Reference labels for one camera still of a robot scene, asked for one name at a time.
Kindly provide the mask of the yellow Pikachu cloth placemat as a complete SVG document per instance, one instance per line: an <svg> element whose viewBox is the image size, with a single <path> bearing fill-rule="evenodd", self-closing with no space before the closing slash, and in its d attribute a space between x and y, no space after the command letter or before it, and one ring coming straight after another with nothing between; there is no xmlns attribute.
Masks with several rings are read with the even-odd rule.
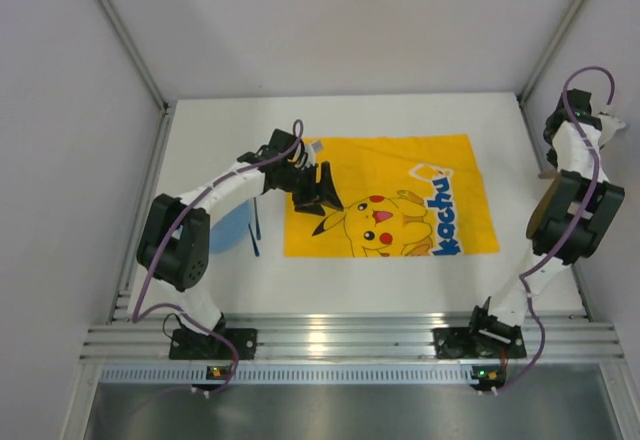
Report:
<svg viewBox="0 0 640 440"><path fill-rule="evenodd" d="M495 254L482 173L465 134L430 137L324 137L344 206L321 215L285 204L284 254L387 258Z"/></svg>

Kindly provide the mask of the light blue plate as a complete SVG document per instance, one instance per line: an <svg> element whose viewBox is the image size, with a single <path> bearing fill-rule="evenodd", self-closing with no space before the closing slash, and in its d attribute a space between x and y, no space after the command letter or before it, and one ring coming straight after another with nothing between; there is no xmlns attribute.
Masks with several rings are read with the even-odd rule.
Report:
<svg viewBox="0 0 640 440"><path fill-rule="evenodd" d="M209 253L224 253L238 245L249 232L251 210L247 202L239 205L217 223L209 234Z"/></svg>

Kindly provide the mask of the beige paper cup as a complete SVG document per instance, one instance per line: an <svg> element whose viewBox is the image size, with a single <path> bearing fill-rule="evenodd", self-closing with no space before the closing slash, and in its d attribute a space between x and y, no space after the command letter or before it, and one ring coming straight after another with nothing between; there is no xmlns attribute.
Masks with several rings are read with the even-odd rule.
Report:
<svg viewBox="0 0 640 440"><path fill-rule="evenodd" d="M628 124L616 116L607 113L598 115L601 122L601 134L598 140L599 148L602 149L616 133L625 130Z"/></svg>

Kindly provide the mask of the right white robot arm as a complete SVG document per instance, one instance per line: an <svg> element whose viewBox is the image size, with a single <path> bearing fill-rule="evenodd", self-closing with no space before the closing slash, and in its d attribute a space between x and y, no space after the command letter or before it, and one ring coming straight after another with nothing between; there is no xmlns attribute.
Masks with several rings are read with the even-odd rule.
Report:
<svg viewBox="0 0 640 440"><path fill-rule="evenodd" d="M554 277L595 252L624 200L624 189L604 172L604 116L592 113L590 100L589 92L565 91L546 121L555 177L529 219L530 247L515 278L474 308L469 323L474 337L500 346L515 343L536 297Z"/></svg>

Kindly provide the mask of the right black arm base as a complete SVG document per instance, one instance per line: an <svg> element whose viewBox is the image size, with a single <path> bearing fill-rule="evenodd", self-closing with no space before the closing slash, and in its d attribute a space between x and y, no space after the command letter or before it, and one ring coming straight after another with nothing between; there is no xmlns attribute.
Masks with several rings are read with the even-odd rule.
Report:
<svg viewBox="0 0 640 440"><path fill-rule="evenodd" d="M470 327L446 327L432 330L437 359L523 359L527 356L521 328L502 323Z"/></svg>

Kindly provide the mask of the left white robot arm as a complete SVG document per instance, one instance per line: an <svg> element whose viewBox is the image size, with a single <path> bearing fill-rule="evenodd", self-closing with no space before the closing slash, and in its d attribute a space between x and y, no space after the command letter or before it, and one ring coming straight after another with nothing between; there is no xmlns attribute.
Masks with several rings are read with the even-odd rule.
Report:
<svg viewBox="0 0 640 440"><path fill-rule="evenodd" d="M268 143L239 156L219 177L185 194L153 200L136 252L146 276L133 322L169 309L196 332L207 334L221 324L224 314L200 282L208 270L211 227L240 205L280 190L292 196L299 213L343 209L330 164L316 161L303 131L297 119L291 132L274 130Z"/></svg>

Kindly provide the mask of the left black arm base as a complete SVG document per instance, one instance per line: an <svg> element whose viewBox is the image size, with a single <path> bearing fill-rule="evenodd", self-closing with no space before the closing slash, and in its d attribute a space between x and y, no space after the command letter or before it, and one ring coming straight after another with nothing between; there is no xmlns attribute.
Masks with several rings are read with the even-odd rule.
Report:
<svg viewBox="0 0 640 440"><path fill-rule="evenodd" d="M166 322L171 316L178 322L178 327L168 334ZM258 345L256 329L227 327L226 321L217 326L215 332L235 348L237 355L222 340L200 329L192 330L177 314L165 317L162 330L170 339L168 356L171 360L253 360Z"/></svg>

